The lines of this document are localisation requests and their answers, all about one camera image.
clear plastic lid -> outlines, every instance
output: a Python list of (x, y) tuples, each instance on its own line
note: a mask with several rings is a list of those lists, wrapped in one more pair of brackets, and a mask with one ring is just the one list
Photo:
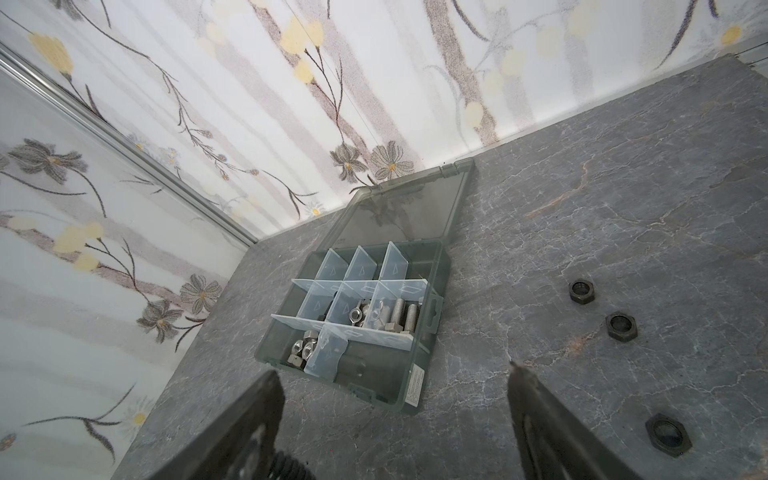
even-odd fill
[(408, 240), (448, 244), (474, 166), (466, 158), (361, 188), (319, 250)]

gray marble countertop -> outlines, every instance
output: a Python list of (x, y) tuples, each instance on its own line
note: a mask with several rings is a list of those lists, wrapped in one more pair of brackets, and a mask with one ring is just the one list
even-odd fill
[[(276, 447), (320, 480), (523, 478), (514, 359), (648, 480), (768, 478), (767, 108), (768, 81), (721, 58), (478, 155), (421, 412), (280, 373)], [(269, 315), (337, 216), (250, 249), (114, 478), (152, 473), (265, 371)], [(630, 343), (606, 334), (619, 309)], [(655, 412), (689, 452), (650, 445)]]

floral wallpaper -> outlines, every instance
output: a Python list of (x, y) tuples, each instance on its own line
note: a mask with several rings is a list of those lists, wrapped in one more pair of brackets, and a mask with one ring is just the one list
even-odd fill
[(0, 40), (259, 238), (768, 33), (763, 0), (5, 0), (0, 13)]
[(0, 477), (109, 478), (245, 246), (3, 73), (0, 102)]

black hex nut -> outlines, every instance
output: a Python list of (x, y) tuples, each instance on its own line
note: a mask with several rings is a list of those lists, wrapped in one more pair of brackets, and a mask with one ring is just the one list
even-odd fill
[(571, 300), (586, 305), (594, 300), (594, 285), (589, 280), (580, 278), (568, 287), (568, 293), (571, 294)]
[(667, 455), (678, 457), (694, 446), (683, 424), (661, 413), (650, 417), (645, 429), (650, 443)]
[(619, 342), (629, 342), (637, 338), (637, 322), (632, 315), (614, 312), (605, 317), (605, 328), (608, 335)]

label sticker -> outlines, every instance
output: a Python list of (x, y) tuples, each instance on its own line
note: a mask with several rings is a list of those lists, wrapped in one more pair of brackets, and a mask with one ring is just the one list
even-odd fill
[(406, 403), (415, 407), (419, 406), (419, 398), (422, 396), (422, 382), (424, 382), (424, 369), (414, 363), (411, 379), (408, 381)]

